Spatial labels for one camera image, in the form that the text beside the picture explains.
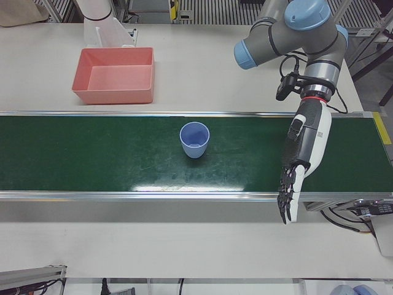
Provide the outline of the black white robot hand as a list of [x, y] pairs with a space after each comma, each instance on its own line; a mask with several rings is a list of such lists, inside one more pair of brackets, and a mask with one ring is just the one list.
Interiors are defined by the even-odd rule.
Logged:
[[316, 96], [301, 100], [287, 132], [282, 153], [277, 202], [284, 224], [297, 220], [303, 181], [322, 161], [331, 123], [332, 115], [325, 100]]

